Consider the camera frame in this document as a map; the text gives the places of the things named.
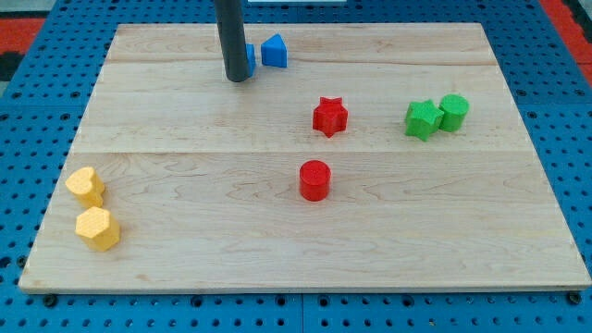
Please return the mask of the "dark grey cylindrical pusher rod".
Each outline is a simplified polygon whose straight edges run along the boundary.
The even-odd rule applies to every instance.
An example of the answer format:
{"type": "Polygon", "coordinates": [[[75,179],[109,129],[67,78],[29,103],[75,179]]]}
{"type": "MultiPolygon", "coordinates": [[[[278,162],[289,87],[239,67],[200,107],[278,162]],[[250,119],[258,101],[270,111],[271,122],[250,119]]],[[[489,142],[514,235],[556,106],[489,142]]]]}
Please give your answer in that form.
{"type": "Polygon", "coordinates": [[[226,76],[230,81],[249,78],[241,0],[214,0],[216,25],[226,76]]]}

